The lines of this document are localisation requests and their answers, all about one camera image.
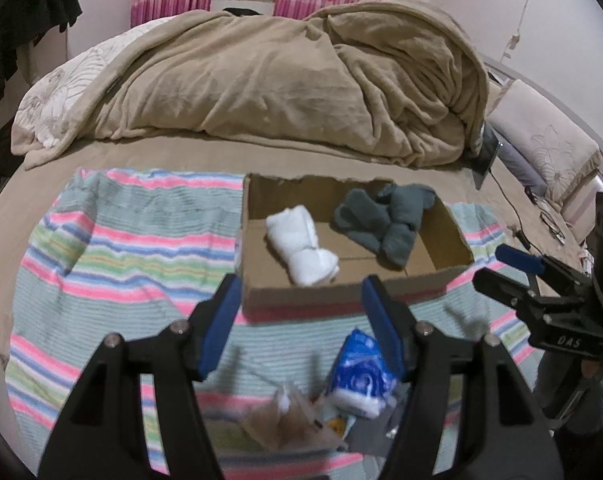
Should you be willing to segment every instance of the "snack package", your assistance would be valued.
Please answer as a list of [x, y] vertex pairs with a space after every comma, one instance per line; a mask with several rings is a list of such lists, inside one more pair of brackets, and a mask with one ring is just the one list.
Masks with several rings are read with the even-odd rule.
[[324, 394], [319, 396], [313, 406], [315, 408], [315, 418], [337, 433], [339, 438], [345, 439], [357, 421], [355, 415], [349, 415], [339, 410]]
[[242, 428], [268, 451], [346, 450], [347, 445], [320, 421], [294, 384], [277, 388], [272, 400], [251, 409]]
[[376, 418], [396, 383], [397, 378], [381, 356], [379, 343], [355, 329], [339, 351], [326, 397], [345, 412]]

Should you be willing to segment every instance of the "floral pillowcase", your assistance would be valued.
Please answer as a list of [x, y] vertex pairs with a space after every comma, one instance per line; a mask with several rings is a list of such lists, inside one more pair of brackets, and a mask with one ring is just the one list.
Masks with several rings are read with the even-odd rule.
[[521, 80], [510, 85], [489, 120], [543, 177], [546, 199], [558, 207], [601, 164], [597, 143]]

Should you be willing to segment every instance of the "black cable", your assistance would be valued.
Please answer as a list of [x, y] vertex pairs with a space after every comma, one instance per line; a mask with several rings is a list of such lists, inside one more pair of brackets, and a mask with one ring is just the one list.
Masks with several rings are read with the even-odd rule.
[[530, 238], [528, 238], [528, 236], [526, 236], [526, 233], [523, 231], [523, 222], [521, 221], [521, 217], [519, 216], [519, 212], [517, 211], [517, 208], [513, 205], [513, 203], [508, 198], [508, 195], [505, 193], [504, 188], [501, 187], [501, 184], [499, 184], [499, 181], [497, 180], [497, 177], [493, 174], [493, 170], [492, 169], [488, 170], [488, 173], [490, 173], [490, 176], [495, 181], [495, 184], [497, 184], [497, 187], [499, 187], [499, 190], [502, 192], [502, 195], [504, 195], [505, 200], [510, 204], [510, 207], [513, 208], [513, 211], [515, 211], [515, 214], [517, 215], [517, 220], [519, 221], [519, 228], [520, 228], [521, 234], [523, 234], [524, 238], [526, 238], [528, 240], [528, 243], [531, 246], [533, 246], [535, 249], [537, 249], [537, 251], [539, 252], [539, 254], [543, 254], [543, 252], [539, 249], [539, 247], [537, 247], [535, 244], [533, 244], [531, 242]]

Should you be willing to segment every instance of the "white towel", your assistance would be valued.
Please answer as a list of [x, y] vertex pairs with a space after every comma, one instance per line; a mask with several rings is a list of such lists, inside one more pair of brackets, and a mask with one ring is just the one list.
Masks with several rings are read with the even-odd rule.
[[266, 218], [268, 240], [288, 266], [295, 285], [312, 286], [339, 272], [336, 254], [319, 248], [315, 223], [303, 205]]

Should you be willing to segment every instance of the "white wall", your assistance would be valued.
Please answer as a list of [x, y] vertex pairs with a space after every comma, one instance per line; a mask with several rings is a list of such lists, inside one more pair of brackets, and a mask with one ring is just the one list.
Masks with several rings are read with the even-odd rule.
[[131, 0], [80, 0], [82, 15], [69, 29], [69, 54], [77, 54], [131, 28]]
[[429, 1], [462, 24], [480, 53], [574, 111], [603, 149], [603, 10], [596, 0], [529, 0], [513, 50], [506, 46], [526, 0]]

